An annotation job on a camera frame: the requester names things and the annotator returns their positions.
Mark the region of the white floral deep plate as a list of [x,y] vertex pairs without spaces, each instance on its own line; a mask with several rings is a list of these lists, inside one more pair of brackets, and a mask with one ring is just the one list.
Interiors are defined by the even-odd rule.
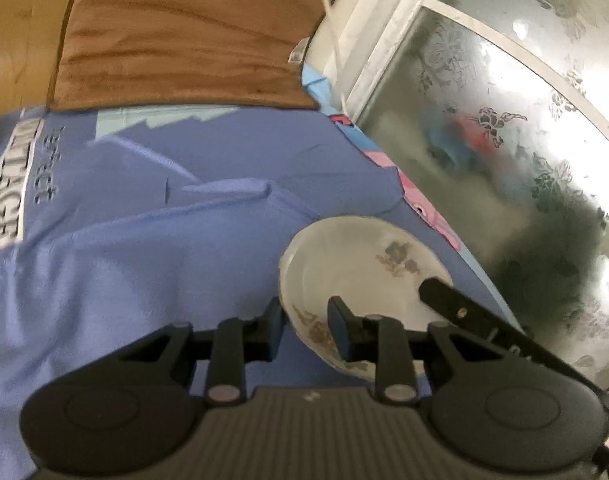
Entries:
[[280,302],[306,347],[335,370],[372,382],[374,364],[339,356],[328,300],[339,296],[356,315],[386,316],[408,330],[426,330],[443,318],[419,298],[427,278],[453,284],[437,255],[411,233],[376,218],[328,218],[297,233],[280,258]]

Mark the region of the brown seat cushion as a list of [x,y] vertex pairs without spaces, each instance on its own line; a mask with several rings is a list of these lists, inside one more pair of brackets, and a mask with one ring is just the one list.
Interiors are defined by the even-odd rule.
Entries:
[[321,0],[71,0],[48,104],[310,110],[291,53],[323,15]]

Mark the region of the blue printed tablecloth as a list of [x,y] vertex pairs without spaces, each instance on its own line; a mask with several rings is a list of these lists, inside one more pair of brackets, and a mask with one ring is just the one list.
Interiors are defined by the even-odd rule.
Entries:
[[354,214],[411,232],[455,285],[513,312],[417,184],[330,102],[0,116],[0,479],[34,465],[19,431],[36,389],[164,325],[253,318],[312,222]]

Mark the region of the frosted floral glass door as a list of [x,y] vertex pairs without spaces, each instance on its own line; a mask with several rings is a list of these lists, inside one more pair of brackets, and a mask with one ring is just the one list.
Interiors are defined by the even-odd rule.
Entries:
[[522,327],[609,390],[609,0],[366,0],[363,130]]

